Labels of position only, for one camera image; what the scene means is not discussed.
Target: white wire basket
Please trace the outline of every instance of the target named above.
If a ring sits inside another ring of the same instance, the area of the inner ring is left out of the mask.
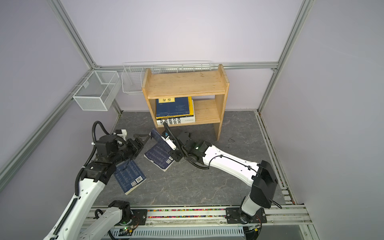
[[[108,111],[121,87],[117,71],[94,70],[74,93],[84,111]]]
[[[129,95],[142,94],[145,71],[150,68],[152,74],[211,71],[210,61],[175,61],[175,62],[133,62],[123,63],[121,74],[122,91]]]

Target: white wall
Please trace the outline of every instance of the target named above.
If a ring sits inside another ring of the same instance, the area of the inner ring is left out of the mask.
[[[0,36],[2,167],[88,68],[45,0],[1,1]]]
[[[277,61],[302,0],[62,0],[99,65]]]
[[[316,1],[262,112],[320,239],[384,239],[383,12]]]
[[[43,239],[74,193],[77,173],[92,151],[92,124],[111,131],[117,114],[82,111],[73,102],[0,193],[2,239]],[[96,128],[96,136],[103,136]]]
[[[257,109],[272,77],[271,69],[226,70],[230,85],[226,110]],[[120,91],[116,100],[123,111],[147,111],[143,94],[127,95]]]

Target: bookshelf top shelf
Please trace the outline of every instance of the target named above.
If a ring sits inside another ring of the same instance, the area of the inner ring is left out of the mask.
[[[148,99],[225,94],[229,84],[222,65],[217,71],[152,74],[148,68],[143,91]]]

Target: yellow label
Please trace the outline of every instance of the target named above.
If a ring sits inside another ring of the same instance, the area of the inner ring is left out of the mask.
[[[175,101],[175,98],[159,98],[159,103],[172,103]]]

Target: barcode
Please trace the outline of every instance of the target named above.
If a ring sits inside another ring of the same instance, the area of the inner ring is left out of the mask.
[[[139,183],[143,180],[143,178],[141,176],[139,176],[138,178],[136,178],[136,182]]]

